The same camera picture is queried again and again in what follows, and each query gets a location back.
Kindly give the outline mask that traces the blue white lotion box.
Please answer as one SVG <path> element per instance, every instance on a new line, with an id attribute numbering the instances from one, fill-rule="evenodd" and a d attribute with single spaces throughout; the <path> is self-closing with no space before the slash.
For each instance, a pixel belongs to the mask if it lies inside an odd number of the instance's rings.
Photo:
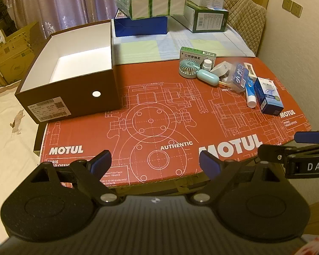
<path id="1" fill-rule="evenodd" d="M 274 82 L 257 77 L 254 83 L 256 98 L 263 114 L 278 116 L 284 109 L 281 97 Z"/>

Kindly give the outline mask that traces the blue hand cream tube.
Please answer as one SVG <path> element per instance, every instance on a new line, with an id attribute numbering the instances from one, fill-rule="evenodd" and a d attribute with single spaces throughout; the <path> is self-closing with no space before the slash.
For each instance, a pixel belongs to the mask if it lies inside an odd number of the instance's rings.
<path id="1" fill-rule="evenodd" d="M 247 99 L 247 106 L 249 108 L 255 108 L 256 107 L 256 95 L 255 95 L 253 80 L 251 80 L 250 78 L 247 80 L 247 83 L 245 86 L 245 95 L 246 95 L 246 99 Z"/>

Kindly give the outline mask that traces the clear floss pick box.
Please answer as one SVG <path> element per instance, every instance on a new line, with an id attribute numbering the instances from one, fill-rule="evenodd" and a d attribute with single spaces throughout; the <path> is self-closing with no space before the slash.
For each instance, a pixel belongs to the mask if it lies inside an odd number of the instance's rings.
<path id="1" fill-rule="evenodd" d="M 237 63 L 231 67 L 226 80 L 226 84 L 236 93 L 245 91 L 249 70 L 242 64 Z"/>

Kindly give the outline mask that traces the white adapter marked 2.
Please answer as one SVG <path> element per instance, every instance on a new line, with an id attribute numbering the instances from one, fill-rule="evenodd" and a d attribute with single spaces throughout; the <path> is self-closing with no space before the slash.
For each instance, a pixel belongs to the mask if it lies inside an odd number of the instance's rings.
<path id="1" fill-rule="evenodd" d="M 227 62 L 227 61 L 223 61 L 221 63 L 219 63 L 218 65 L 216 65 L 215 67 L 213 67 L 210 72 L 213 73 L 214 75 L 221 77 L 227 74 L 227 72 L 232 68 L 232 64 Z"/>

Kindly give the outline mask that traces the small white bottle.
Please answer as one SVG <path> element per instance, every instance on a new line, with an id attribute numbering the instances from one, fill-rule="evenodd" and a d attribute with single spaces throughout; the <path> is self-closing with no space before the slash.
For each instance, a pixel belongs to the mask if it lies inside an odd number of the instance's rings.
<path id="1" fill-rule="evenodd" d="M 206 71 L 211 71 L 213 67 L 213 62 L 210 59 L 205 59 L 202 64 L 202 69 Z"/>

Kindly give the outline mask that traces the mint handheld fan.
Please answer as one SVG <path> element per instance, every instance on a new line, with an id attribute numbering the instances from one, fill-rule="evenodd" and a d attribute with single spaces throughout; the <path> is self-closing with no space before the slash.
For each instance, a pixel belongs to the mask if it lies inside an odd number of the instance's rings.
<path id="1" fill-rule="evenodd" d="M 192 59 L 183 59 L 179 63 L 179 74 L 187 79 L 198 78 L 211 86 L 219 84 L 219 77 L 212 72 L 202 69 L 197 61 Z"/>

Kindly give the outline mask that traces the small green medicine box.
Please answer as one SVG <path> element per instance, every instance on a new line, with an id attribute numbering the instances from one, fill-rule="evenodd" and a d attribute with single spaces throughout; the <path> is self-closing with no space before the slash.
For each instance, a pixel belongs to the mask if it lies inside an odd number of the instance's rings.
<path id="1" fill-rule="evenodd" d="M 216 54 L 208 51 L 202 51 L 190 47 L 181 47 L 180 49 L 180 61 L 188 59 L 198 62 L 200 65 L 203 64 L 205 59 L 211 60 L 213 67 L 216 60 Z"/>

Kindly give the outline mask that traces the white hair claw clip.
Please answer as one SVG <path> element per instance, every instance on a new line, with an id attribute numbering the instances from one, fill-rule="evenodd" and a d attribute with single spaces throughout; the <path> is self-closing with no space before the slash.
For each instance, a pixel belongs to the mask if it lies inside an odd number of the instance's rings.
<path id="1" fill-rule="evenodd" d="M 248 76 L 250 77 L 250 79 L 255 82 L 257 79 L 257 75 L 254 71 L 253 65 L 247 62 L 244 62 L 244 66 L 245 68 L 248 70 Z"/>

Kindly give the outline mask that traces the red Motul cardboard sheet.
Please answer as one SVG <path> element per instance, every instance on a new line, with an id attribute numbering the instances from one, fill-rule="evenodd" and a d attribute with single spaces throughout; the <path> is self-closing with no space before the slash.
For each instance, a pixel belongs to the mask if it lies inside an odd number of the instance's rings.
<path id="1" fill-rule="evenodd" d="M 258 58 L 257 76 L 277 86 L 284 109 L 278 116 L 250 108 L 244 93 L 183 78 L 178 61 L 120 65 L 121 108 L 49 123 L 41 161 L 55 166 L 112 155 L 102 182 L 110 187 L 162 181 L 199 173 L 199 153 L 220 159 L 254 157 L 261 144 L 282 145 L 311 125 L 276 76 Z"/>

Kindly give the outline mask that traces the cream printed bed sheet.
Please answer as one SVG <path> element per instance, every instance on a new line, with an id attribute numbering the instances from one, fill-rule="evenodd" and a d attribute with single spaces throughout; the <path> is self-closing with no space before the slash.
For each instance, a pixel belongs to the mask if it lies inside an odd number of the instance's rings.
<path id="1" fill-rule="evenodd" d="M 15 82 L 0 88 L 0 209 L 39 163 L 33 152 L 38 126 L 15 97 L 18 85 Z M 0 244 L 6 239 L 0 219 Z"/>

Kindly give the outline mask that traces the quilted beige chair cover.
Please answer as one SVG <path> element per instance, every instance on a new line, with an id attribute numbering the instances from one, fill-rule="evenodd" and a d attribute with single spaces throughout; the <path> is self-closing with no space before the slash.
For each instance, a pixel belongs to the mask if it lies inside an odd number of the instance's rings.
<path id="1" fill-rule="evenodd" d="M 252 0 L 224 0 L 228 24 L 256 55 L 266 23 L 266 9 Z"/>

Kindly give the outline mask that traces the dark green labelled box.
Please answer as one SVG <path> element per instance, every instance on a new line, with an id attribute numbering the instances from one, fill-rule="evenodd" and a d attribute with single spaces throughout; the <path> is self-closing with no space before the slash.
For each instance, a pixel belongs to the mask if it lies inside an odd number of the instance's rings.
<path id="1" fill-rule="evenodd" d="M 192 33 L 224 32 L 229 12 L 226 9 L 213 9 L 198 6 L 186 0 L 184 14 L 173 18 Z"/>

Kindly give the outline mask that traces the blue flat box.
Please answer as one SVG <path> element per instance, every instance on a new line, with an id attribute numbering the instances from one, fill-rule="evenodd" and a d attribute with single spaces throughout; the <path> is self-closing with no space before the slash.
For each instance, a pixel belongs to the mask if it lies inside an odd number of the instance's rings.
<path id="1" fill-rule="evenodd" d="M 139 35 L 166 35 L 168 32 L 168 17 L 151 17 L 131 20 L 120 9 L 114 17 L 116 37 Z"/>

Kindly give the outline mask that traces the green wrapped tissue pack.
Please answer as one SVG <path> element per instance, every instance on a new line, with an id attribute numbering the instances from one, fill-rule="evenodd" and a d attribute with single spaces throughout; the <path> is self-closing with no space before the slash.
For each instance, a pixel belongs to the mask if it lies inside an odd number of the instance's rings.
<path id="1" fill-rule="evenodd" d="M 184 14 L 186 0 L 115 0 L 118 9 L 132 20 Z"/>

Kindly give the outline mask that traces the wall outlet plates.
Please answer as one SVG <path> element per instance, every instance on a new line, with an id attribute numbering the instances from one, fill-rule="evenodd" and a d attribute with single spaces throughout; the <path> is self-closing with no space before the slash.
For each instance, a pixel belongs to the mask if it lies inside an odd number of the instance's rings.
<path id="1" fill-rule="evenodd" d="M 303 7 L 292 0 L 283 0 L 282 8 L 298 18 L 301 17 L 303 11 Z"/>

